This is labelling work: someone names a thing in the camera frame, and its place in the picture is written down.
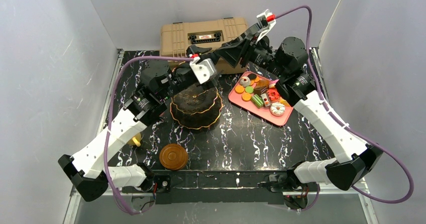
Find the pink serving tray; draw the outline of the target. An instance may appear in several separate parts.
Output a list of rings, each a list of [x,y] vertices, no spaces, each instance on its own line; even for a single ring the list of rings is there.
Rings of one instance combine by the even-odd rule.
[[[243,73],[242,76],[247,76],[250,73],[254,73],[254,72],[247,71],[247,72]],[[256,86],[256,83],[259,80],[261,80],[261,79],[267,79],[267,78],[265,78],[265,77],[263,77],[263,76],[261,76],[259,74],[256,74],[256,75],[257,75],[257,78],[255,80],[251,80],[251,85],[250,86],[252,86],[253,88]],[[250,113],[252,113],[252,114],[254,114],[254,115],[256,115],[256,116],[258,116],[258,117],[260,117],[260,118],[262,118],[262,119],[264,119],[264,120],[266,120],[266,121],[268,121],[268,122],[270,122],[270,123],[272,123],[274,125],[283,126],[283,125],[286,124],[287,120],[290,117],[290,114],[293,111],[292,107],[287,107],[286,106],[284,115],[280,116],[280,117],[276,117],[276,116],[273,116],[271,114],[271,112],[269,110],[270,107],[264,107],[263,106],[262,108],[257,108],[251,101],[243,101],[242,98],[241,98],[242,94],[237,94],[234,91],[234,88],[237,85],[239,85],[239,80],[237,81],[236,85],[233,87],[233,90],[231,91],[231,93],[229,93],[229,95],[228,95],[228,99],[229,99],[229,101],[231,103],[233,103],[233,104],[241,107],[244,110],[249,111]]]

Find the white cherry cake slice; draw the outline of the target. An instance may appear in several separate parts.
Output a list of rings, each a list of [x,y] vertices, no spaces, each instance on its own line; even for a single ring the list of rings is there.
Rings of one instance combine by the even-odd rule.
[[[263,93],[263,94],[260,95],[260,97],[262,98],[264,107],[270,107],[271,100],[269,99],[268,94],[267,93]]]

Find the green layered cake slice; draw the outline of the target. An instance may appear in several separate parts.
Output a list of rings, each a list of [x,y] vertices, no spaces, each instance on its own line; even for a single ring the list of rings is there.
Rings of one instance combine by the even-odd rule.
[[[262,108],[264,106],[263,98],[261,98],[259,95],[254,94],[251,96],[251,102],[257,107]]]

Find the black three tier cake stand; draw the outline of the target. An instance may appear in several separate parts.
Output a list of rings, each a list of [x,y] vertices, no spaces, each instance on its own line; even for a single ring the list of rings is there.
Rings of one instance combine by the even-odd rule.
[[[203,89],[192,85],[171,98],[170,113],[181,126],[202,130],[214,126],[223,108],[223,100],[216,87]]]

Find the yellow roll cake with cherry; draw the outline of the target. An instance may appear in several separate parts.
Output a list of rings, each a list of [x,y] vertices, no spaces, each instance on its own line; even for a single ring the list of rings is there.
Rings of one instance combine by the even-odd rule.
[[[283,99],[283,98],[280,98],[279,102],[281,104],[283,104],[284,106],[291,107],[291,105],[285,99]]]

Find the white chocolate drizzled donut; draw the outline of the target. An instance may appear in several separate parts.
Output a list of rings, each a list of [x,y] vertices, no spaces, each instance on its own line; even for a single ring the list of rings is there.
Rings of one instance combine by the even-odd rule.
[[[270,105],[270,112],[273,116],[280,117],[285,113],[286,106],[280,102],[273,102]]]

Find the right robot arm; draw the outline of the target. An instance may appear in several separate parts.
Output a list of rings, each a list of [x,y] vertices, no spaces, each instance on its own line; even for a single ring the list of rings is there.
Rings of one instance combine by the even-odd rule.
[[[333,159],[293,165],[287,176],[295,183],[331,183],[348,190],[378,162],[382,151],[350,133],[347,124],[332,109],[324,107],[314,80],[303,69],[308,53],[301,39],[287,37],[272,50],[261,38],[259,27],[253,25],[210,56],[233,67],[251,62],[277,76],[278,94],[314,126],[331,148]]]

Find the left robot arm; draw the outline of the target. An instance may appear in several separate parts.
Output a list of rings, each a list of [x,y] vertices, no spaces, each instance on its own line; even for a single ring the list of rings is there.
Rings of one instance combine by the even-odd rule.
[[[135,93],[117,115],[109,110],[106,128],[89,144],[59,158],[58,164],[85,201],[98,199],[108,189],[119,195],[122,187],[145,187],[152,182],[154,173],[145,164],[109,167],[108,162],[132,137],[158,120],[167,109],[168,98],[194,84],[213,87],[219,56],[189,49],[187,57],[139,56],[129,60],[126,67],[147,62]]]

